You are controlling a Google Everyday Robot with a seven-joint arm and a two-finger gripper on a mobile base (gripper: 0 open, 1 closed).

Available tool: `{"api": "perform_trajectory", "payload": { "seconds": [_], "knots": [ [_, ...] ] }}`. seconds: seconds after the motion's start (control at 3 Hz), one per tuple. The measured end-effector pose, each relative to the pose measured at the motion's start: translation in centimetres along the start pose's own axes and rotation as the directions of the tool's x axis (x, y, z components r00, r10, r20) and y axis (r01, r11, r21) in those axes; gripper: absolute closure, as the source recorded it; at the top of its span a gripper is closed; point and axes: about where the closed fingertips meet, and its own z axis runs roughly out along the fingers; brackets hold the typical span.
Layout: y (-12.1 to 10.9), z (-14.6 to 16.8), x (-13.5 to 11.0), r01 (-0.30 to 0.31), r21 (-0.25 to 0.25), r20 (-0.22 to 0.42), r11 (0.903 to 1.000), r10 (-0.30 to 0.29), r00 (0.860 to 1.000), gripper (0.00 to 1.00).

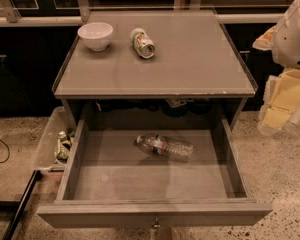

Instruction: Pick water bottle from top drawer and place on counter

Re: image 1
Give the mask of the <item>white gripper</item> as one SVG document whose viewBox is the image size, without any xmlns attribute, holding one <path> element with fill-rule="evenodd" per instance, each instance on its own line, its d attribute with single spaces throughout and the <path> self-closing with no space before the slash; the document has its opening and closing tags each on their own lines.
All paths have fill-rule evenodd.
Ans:
<svg viewBox="0 0 300 240">
<path fill-rule="evenodd" d="M 259 132 L 272 135 L 288 122 L 300 121 L 300 0 L 295 0 L 276 26 L 259 36 L 252 47 L 272 50 L 273 60 L 287 68 L 279 76 L 269 76 L 259 112 Z"/>
</svg>

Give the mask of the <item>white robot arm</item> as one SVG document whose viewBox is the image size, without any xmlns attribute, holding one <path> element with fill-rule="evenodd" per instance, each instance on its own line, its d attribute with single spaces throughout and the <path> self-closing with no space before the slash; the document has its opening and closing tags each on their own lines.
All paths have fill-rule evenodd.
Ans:
<svg viewBox="0 0 300 240">
<path fill-rule="evenodd" d="M 257 38 L 253 47 L 270 51 L 284 70 L 270 75 L 259 112 L 258 130 L 264 135 L 300 120 L 300 0 L 294 0 L 277 24 Z"/>
</svg>

